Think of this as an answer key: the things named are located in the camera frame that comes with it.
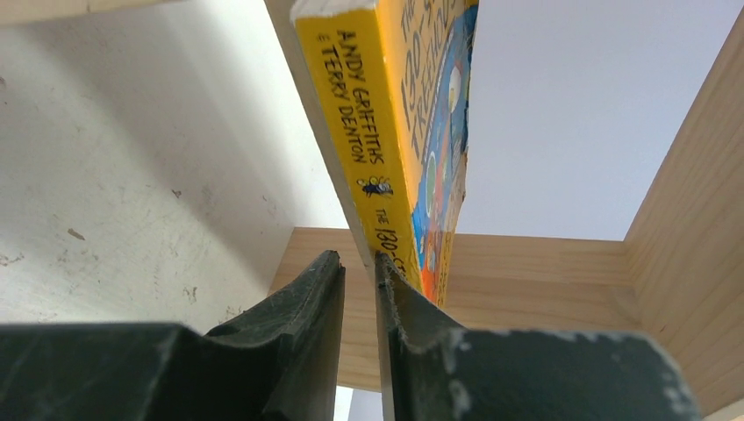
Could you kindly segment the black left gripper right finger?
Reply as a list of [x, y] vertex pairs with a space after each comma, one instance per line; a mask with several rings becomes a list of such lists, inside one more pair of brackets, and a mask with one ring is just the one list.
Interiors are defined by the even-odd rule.
[[679, 366], [647, 335], [469, 329], [391, 257], [375, 262], [387, 420], [699, 420]]

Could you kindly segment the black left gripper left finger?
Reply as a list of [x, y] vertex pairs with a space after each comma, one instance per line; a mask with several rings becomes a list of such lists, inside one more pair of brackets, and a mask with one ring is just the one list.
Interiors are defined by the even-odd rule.
[[176, 323], [3, 325], [4, 420], [330, 420], [346, 270], [321, 253], [206, 334]]

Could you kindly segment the yellow 130-storey treehouse book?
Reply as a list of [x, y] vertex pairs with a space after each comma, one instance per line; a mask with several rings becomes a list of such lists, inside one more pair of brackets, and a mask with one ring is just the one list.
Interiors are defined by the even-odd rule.
[[446, 300], [476, 1], [297, 1], [290, 21], [372, 253]]

